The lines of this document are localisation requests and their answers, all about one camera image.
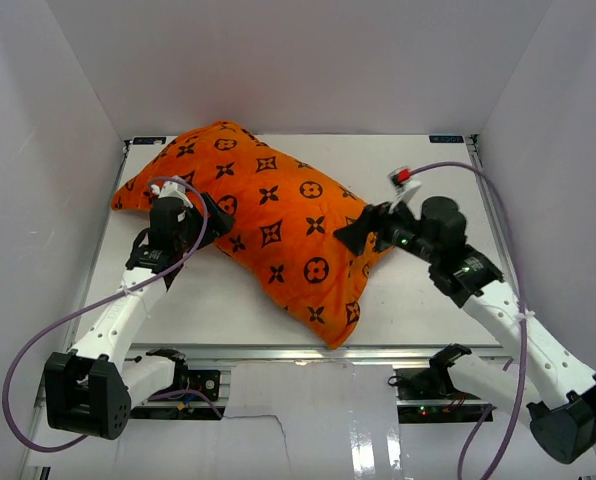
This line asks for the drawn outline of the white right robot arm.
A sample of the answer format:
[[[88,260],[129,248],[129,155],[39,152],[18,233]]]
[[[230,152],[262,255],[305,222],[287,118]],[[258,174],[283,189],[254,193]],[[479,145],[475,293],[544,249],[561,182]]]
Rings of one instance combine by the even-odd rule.
[[[404,202],[365,207],[334,236],[352,254],[400,248],[429,265],[434,286],[482,325],[518,362],[517,376],[450,344],[429,361],[439,397],[470,393],[527,426],[555,461],[569,465],[596,445],[596,371],[570,353],[520,299],[496,265],[467,242],[467,220],[447,197],[425,200],[419,216]]]

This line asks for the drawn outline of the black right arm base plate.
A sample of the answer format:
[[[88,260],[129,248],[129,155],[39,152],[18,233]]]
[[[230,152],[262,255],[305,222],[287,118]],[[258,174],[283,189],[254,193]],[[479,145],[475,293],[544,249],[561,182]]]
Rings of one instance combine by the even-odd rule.
[[[399,400],[475,400],[473,394],[457,390],[449,377],[449,368],[459,358],[471,354],[472,350],[466,346],[450,344],[433,355],[422,369],[396,369],[387,384],[397,389]]]

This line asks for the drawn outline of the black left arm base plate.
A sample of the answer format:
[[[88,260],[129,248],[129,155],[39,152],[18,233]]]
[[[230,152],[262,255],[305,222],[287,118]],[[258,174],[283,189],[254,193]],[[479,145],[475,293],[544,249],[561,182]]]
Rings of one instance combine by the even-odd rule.
[[[183,405],[202,401],[203,394],[209,401],[219,399],[221,372],[219,370],[185,370],[171,386],[157,391],[150,401],[170,400]]]

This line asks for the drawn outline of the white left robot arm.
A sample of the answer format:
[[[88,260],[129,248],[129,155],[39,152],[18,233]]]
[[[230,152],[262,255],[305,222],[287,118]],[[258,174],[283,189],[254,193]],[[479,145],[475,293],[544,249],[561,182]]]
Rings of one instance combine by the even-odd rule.
[[[56,430],[114,440],[133,408],[153,396],[183,396],[189,387],[185,356],[152,349],[131,361],[134,338],[170,290],[184,258],[232,229],[234,218],[203,192],[205,211],[185,194],[162,192],[149,225],[135,238],[117,290],[98,319],[66,353],[44,366],[48,425]]]

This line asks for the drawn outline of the orange patterned pillowcase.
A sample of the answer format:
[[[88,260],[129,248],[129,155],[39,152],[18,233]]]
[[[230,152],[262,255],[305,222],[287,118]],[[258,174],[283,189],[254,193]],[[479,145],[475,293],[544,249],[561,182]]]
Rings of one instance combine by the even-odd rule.
[[[150,180],[173,176],[234,217],[230,234],[214,244],[249,269],[279,307],[331,349],[351,336],[370,271],[382,257],[375,235],[360,256],[334,236],[362,213],[359,196],[240,125],[221,121],[172,140],[116,191],[112,209],[148,211],[155,199]]]

